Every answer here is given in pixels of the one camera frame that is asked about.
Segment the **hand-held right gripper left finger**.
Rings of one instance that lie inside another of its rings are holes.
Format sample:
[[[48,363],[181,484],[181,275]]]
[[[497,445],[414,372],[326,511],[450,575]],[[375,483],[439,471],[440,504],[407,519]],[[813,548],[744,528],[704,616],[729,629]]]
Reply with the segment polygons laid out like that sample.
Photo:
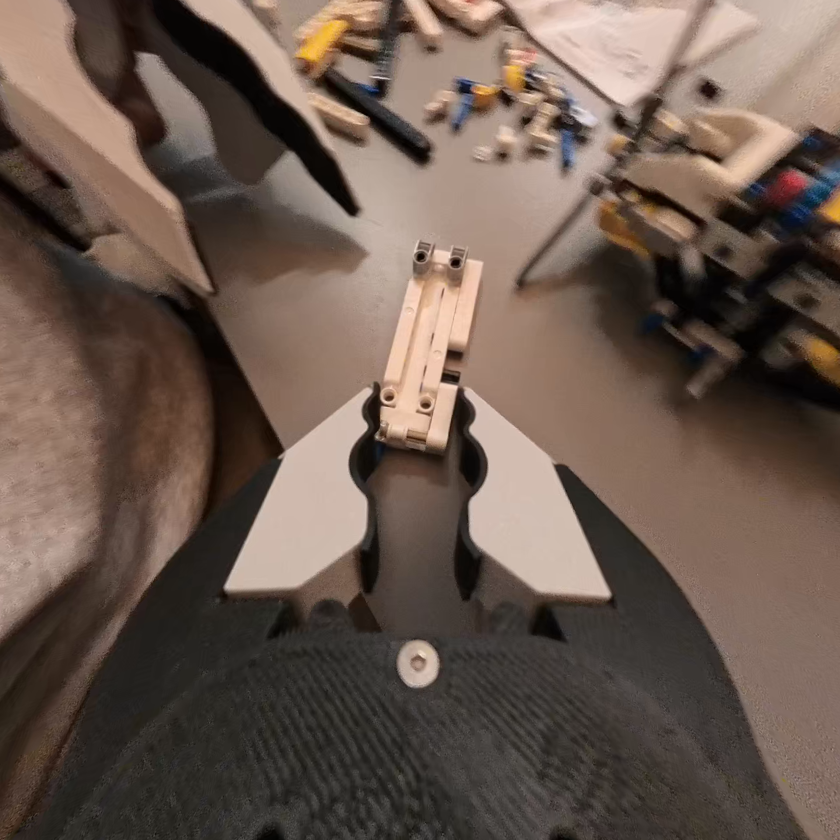
[[[380,570],[380,388],[365,387],[279,459],[224,584],[234,599],[352,601]]]

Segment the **white lego panel piece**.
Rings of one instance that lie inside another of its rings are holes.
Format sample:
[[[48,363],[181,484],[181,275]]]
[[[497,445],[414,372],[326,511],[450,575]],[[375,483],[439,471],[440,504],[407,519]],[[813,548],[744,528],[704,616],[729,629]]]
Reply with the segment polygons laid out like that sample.
[[[429,2],[403,1],[403,5],[423,46],[429,50],[440,49],[444,30]]]

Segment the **yellow lego panel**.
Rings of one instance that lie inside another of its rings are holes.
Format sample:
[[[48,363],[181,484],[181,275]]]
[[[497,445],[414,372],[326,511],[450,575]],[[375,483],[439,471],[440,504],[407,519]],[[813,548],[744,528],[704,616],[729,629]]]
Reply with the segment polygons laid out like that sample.
[[[295,61],[299,71],[311,78],[320,77],[331,67],[349,30],[350,23],[344,19],[333,19],[316,28],[297,48]]]

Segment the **short white lego beam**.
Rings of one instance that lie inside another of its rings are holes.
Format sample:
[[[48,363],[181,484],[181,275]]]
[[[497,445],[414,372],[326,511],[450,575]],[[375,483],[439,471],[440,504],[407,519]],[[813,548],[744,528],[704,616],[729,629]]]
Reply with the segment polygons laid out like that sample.
[[[316,91],[308,92],[308,101],[328,130],[357,143],[367,143],[371,134],[368,116]]]

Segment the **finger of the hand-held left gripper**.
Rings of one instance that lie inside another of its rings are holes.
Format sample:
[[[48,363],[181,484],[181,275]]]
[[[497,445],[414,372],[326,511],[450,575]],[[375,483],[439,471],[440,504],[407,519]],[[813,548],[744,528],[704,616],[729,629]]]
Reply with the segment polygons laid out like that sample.
[[[65,2],[1,3],[2,99],[10,127],[75,193],[92,225],[85,257],[148,290],[215,293],[183,206],[151,172],[133,126],[96,89]]]
[[[203,107],[228,174],[255,185],[288,151],[348,215],[360,212],[287,52],[244,2],[140,5],[148,50]]]

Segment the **white lego wing assembly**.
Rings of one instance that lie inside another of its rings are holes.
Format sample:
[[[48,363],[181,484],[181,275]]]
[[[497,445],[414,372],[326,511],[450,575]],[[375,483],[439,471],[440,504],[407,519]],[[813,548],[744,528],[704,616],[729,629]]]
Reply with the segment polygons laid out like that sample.
[[[417,240],[413,273],[380,388],[378,440],[441,455],[455,413],[460,372],[476,315],[482,261],[466,247]]]
[[[505,12],[498,1],[450,1],[449,16],[472,35],[483,35],[495,27]]]

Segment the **pile of small lego pieces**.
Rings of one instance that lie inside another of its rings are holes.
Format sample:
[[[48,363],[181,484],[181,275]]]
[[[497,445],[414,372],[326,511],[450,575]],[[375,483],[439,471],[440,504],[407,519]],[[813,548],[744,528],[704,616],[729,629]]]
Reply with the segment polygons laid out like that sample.
[[[580,148],[599,126],[598,118],[580,105],[559,76],[540,66],[534,48],[516,46],[509,40],[500,47],[498,65],[498,79],[489,85],[455,77],[424,104],[423,120],[446,124],[451,133],[459,133],[470,118],[502,108],[504,120],[490,141],[471,151],[475,162],[556,153],[560,173],[572,173]]]

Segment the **zebra-striped lego aeroplane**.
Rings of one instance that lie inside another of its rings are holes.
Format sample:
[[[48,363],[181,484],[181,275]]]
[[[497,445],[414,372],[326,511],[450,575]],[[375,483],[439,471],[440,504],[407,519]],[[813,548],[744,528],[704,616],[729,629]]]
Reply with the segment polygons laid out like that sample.
[[[604,236],[649,268],[643,329],[666,333],[694,361],[688,396],[700,399],[741,367],[837,412],[838,133],[724,107],[721,89],[682,117],[666,107],[684,73],[756,26],[730,2],[696,2],[665,76],[632,107],[603,99],[561,66],[614,107],[616,132],[605,147],[612,162],[515,283],[523,287],[597,201]]]

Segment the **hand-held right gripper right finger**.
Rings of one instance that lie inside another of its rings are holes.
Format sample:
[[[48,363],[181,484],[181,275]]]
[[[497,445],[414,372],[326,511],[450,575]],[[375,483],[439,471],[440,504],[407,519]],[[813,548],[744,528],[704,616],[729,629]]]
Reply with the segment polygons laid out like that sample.
[[[457,588],[465,602],[608,603],[552,458],[469,388],[458,394]]]

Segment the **lego instruction booklet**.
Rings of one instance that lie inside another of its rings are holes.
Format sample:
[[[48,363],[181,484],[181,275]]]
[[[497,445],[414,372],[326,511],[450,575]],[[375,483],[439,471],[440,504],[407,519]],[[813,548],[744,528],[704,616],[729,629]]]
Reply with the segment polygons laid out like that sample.
[[[657,87],[696,9],[688,1],[506,1],[522,29],[603,99],[632,107]]]

